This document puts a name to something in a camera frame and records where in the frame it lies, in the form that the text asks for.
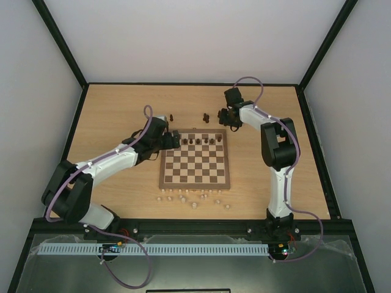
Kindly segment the wooden chess board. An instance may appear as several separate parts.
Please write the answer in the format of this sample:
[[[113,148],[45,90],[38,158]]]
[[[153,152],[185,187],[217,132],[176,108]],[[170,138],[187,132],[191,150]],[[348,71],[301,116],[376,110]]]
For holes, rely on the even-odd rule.
[[[229,190],[230,168],[227,131],[224,129],[180,129],[179,149],[161,152],[160,189]]]

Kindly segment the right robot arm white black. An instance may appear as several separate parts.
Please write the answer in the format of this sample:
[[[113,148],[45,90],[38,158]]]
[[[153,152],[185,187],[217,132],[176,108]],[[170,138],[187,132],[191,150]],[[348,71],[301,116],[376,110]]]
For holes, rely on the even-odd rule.
[[[265,230],[269,237],[280,239],[292,229],[290,205],[292,174],[300,157],[300,148],[290,118],[277,118],[252,101],[245,101],[238,88],[224,92],[227,107],[218,113],[219,123],[233,131],[243,124],[260,132],[261,156],[271,171],[271,196],[266,209]]]

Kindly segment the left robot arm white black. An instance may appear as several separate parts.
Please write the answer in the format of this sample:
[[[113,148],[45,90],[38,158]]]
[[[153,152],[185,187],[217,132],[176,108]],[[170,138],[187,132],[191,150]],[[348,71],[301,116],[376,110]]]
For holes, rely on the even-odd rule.
[[[62,161],[41,198],[46,206],[46,220],[108,229],[116,215],[110,209],[92,203],[93,189],[116,173],[148,161],[151,155],[179,146],[178,131],[170,131],[166,117],[158,116],[149,118],[143,129],[101,156],[77,164]]]

